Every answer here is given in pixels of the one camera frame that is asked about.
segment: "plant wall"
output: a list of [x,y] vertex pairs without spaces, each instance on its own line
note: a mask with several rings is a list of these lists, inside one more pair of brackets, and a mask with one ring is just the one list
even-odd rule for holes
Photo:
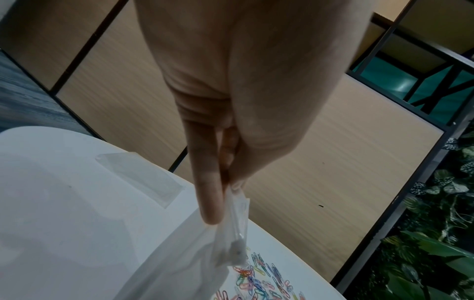
[[404,212],[344,296],[348,300],[474,300],[474,126]]

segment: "gray wood floor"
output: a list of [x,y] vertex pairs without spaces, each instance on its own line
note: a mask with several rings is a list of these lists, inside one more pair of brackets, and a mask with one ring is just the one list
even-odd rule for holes
[[57,127],[89,134],[0,52],[0,132],[20,126]]

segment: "human hand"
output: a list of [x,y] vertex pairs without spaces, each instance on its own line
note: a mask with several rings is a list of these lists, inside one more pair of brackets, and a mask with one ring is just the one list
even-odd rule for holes
[[292,151],[349,65],[373,0],[135,0],[188,143],[201,215]]

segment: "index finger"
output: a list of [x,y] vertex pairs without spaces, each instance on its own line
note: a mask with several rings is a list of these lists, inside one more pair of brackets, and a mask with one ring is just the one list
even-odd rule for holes
[[224,195],[215,129],[186,120],[183,126],[202,219],[211,225],[218,224],[224,217]]

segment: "white table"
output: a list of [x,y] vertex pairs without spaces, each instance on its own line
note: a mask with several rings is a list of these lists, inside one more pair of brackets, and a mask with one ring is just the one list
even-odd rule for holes
[[[185,189],[163,209],[95,160],[119,152],[125,151],[63,129],[0,134],[0,300],[111,300],[198,208],[193,185],[173,174]],[[247,245],[251,264],[260,255],[278,268],[290,299],[344,299],[251,221]],[[266,269],[255,275],[267,297],[232,270],[214,299],[285,299]]]

